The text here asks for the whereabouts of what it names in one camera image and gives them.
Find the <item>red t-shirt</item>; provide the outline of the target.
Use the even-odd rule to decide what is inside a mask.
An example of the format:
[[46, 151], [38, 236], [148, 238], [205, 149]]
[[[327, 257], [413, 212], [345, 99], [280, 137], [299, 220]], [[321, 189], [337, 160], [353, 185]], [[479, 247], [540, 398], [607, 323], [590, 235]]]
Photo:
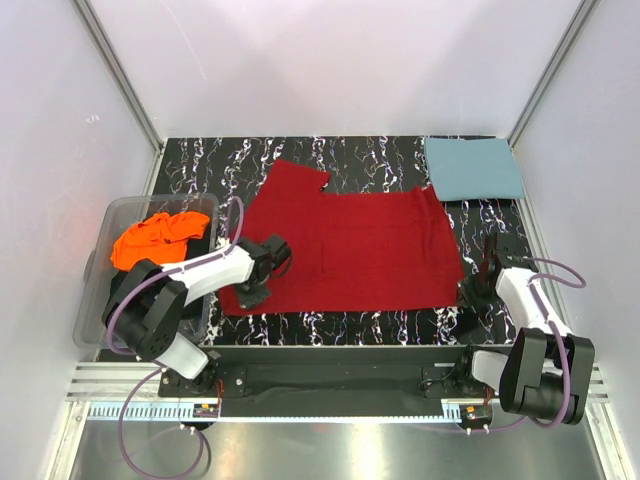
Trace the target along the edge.
[[464, 277], [456, 238], [433, 188], [336, 194], [330, 173], [285, 160], [271, 167], [242, 233], [282, 237], [293, 261], [255, 314], [453, 307]]

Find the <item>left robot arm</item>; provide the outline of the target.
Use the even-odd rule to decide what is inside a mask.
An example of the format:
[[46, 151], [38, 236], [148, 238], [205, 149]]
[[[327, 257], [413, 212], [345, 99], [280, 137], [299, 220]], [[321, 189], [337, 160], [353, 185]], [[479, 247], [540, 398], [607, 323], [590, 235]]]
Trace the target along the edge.
[[109, 348], [169, 369], [190, 393], [206, 395], [215, 386], [217, 362], [179, 332], [184, 308], [226, 287], [241, 311], [258, 307], [271, 295], [268, 281], [284, 275], [291, 263], [292, 250], [278, 235], [263, 243], [237, 237], [211, 253], [173, 264], [143, 259], [104, 309]]

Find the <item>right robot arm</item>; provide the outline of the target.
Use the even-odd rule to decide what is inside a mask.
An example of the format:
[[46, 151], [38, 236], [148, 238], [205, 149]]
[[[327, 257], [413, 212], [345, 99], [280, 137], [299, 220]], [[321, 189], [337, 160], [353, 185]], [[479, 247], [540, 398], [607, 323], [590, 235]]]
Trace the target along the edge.
[[576, 425], [585, 411], [595, 346], [564, 323], [541, 282], [583, 289], [586, 281], [571, 267], [565, 270], [572, 280], [544, 273], [541, 262], [517, 252], [496, 233], [485, 238], [479, 270], [458, 284], [459, 304], [478, 313], [500, 300], [517, 335], [507, 353], [467, 348], [453, 369], [453, 382], [470, 397], [493, 390], [505, 412], [543, 428]]

